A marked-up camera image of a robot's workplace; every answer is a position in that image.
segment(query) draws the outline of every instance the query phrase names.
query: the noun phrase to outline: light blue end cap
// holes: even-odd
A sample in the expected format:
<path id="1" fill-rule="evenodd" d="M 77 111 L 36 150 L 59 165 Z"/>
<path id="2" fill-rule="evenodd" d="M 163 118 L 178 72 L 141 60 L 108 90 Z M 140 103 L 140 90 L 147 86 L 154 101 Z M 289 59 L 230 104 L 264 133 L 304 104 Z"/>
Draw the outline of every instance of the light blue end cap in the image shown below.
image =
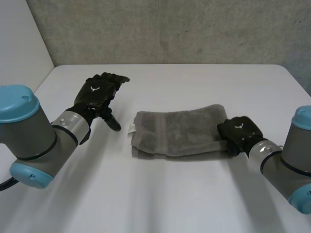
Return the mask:
<path id="1" fill-rule="evenodd" d="M 311 183 L 293 192 L 288 202 L 303 214 L 311 214 Z"/>
<path id="2" fill-rule="evenodd" d="M 40 107 L 33 91 L 23 85 L 0 86 L 0 124 L 31 117 Z"/>
<path id="3" fill-rule="evenodd" d="M 302 106 L 296 110 L 292 124 L 304 130 L 311 130 L 311 106 Z"/>
<path id="4" fill-rule="evenodd" d="M 46 188 L 54 177 L 24 164 L 12 163 L 10 174 L 19 182 L 35 188 Z"/>

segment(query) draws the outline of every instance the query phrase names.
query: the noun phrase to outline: white table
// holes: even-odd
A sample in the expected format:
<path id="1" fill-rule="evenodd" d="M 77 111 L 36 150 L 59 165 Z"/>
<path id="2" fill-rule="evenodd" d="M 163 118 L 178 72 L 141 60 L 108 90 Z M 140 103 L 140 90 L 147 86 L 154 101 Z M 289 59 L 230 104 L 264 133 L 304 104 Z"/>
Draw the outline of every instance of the white table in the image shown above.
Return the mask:
<path id="1" fill-rule="evenodd" d="M 137 111 L 222 104 L 249 116 L 283 145 L 297 107 L 310 96 L 275 65 L 84 65 L 55 68 L 36 92 L 49 120 L 70 107 L 94 74 L 128 76 L 111 103 L 123 126 L 92 124 L 44 190 L 17 184 L 0 193 L 1 233 L 296 233 L 311 216 L 295 210 L 243 154 L 232 160 L 172 162 L 132 158 L 127 128 Z M 2 146 L 1 180 L 14 161 Z"/>

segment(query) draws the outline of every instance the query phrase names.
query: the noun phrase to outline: black glove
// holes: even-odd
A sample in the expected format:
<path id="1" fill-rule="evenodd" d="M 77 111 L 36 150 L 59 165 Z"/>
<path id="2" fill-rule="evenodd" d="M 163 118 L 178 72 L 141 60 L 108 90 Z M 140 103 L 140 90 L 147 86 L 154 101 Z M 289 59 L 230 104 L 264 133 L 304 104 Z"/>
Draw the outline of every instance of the black glove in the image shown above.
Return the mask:
<path id="1" fill-rule="evenodd" d="M 248 155 L 255 144 L 266 140 L 260 129 L 246 116 L 227 119 L 217 125 L 217 130 L 221 138 L 227 140 L 228 154 L 231 156 L 237 156 L 241 152 Z"/>
<path id="2" fill-rule="evenodd" d="M 108 106 L 121 84 L 128 81 L 130 81 L 129 78 L 121 75 L 96 74 L 93 78 L 86 80 L 74 101 L 74 106 L 69 110 L 82 115 L 89 126 L 93 119 L 101 117 L 112 130 L 120 131 L 121 126 L 111 114 L 112 110 Z"/>

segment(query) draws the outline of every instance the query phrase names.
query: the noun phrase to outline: towel tag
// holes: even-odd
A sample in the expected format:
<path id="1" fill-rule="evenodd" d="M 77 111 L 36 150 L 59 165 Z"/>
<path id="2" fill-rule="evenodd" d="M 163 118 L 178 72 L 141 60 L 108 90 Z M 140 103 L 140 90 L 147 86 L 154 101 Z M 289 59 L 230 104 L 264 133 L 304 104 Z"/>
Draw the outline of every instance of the towel tag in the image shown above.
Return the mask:
<path id="1" fill-rule="evenodd" d="M 128 133 L 136 132 L 135 124 L 130 124 L 128 126 Z"/>

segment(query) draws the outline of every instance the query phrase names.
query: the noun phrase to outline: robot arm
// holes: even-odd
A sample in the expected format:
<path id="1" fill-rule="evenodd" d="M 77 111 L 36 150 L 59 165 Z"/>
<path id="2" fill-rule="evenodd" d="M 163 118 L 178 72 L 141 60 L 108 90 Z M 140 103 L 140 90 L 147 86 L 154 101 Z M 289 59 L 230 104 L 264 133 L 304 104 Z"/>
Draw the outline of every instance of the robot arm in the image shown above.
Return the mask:
<path id="1" fill-rule="evenodd" d="M 245 152 L 264 177 L 303 214 L 311 214 L 311 106 L 297 109 L 284 148 L 263 138 L 247 117 L 235 117 L 217 126 L 228 141 L 228 153 Z"/>
<path id="2" fill-rule="evenodd" d="M 121 126 L 108 107 L 122 83 L 129 79 L 110 73 L 86 80 L 74 106 L 50 124 L 33 92 L 22 85 L 0 88 L 0 142 L 17 158 L 10 167 L 14 179 L 28 186 L 45 188 L 77 146 L 90 136 L 93 119 L 101 117 L 108 126 Z M 0 189 L 17 181 L 10 179 Z"/>

